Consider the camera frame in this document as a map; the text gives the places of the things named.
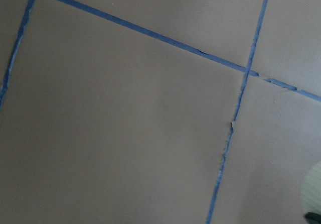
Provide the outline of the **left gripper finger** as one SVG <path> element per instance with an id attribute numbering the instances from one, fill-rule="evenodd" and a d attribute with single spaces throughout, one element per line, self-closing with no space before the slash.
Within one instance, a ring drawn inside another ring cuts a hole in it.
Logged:
<path id="1" fill-rule="evenodd" d="M 307 212 L 304 219 L 308 224 L 321 224 L 321 215 L 314 212 Z"/>

